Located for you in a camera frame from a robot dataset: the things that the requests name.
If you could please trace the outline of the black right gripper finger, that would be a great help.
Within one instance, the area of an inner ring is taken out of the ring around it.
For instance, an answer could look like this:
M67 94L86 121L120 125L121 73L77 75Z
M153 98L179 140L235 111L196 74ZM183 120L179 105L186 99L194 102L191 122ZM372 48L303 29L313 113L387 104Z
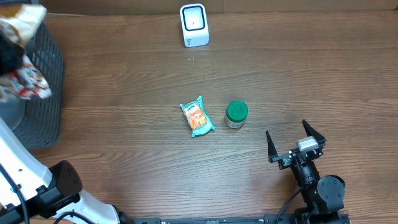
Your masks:
M302 124L308 137L314 137L317 142L325 142L325 137L313 129L305 119L302 120Z
M273 140L269 131L266 131L266 138L267 138L267 154L268 154L268 161L275 162L276 158L278 157L277 150L274 146Z

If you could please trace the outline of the green lid jar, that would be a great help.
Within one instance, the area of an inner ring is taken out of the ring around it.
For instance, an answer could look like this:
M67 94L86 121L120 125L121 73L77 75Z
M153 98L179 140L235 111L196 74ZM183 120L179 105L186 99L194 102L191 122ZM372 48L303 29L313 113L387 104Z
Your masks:
M230 128L240 128L248 116L248 107L243 101L232 101L226 109L224 121Z

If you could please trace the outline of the teal orange cracker packet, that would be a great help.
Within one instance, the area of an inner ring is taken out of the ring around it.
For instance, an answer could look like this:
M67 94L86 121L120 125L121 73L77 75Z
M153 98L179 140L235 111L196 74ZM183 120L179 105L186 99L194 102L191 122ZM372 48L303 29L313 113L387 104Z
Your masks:
M204 135L211 130L216 130L209 116L205 113L203 106L203 98L199 96L196 100L187 103L186 105L180 104L180 108L189 124L192 133L191 136Z

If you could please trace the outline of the beige brown snack pouch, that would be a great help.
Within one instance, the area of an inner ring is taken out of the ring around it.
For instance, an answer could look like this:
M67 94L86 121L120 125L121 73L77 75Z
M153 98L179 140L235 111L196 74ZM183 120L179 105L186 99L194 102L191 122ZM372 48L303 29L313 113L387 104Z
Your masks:
M22 66L1 75L1 101L44 99L52 95L48 82L25 54L47 10L37 4L1 6L1 34L24 49Z

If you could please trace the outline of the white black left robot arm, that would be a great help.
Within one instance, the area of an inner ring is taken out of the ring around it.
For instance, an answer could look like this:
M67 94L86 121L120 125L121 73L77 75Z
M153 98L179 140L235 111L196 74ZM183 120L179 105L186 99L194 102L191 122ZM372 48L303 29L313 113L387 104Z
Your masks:
M64 61L50 39L35 45L34 61L49 75L53 95L46 100L28 100L15 129L1 121L1 223L28 223L40 215L73 223L131 223L115 206L100 202L83 190L76 170L68 161L52 167L40 163L29 151L49 140L54 145L60 134Z

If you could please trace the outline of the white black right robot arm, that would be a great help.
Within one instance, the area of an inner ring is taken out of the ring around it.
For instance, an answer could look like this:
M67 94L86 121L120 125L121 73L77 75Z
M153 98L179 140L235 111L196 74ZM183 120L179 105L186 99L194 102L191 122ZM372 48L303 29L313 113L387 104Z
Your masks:
M274 218L264 218L265 223L295 224L345 224L349 216L342 215L345 182L337 175L320 177L314 160L323 155L326 138L302 121L306 138L296 142L297 147L284 155L278 155L269 132L266 132L268 161L278 163L279 169L293 172L298 190L288 199ZM300 194L305 206L296 208L292 215L283 216L288 204Z

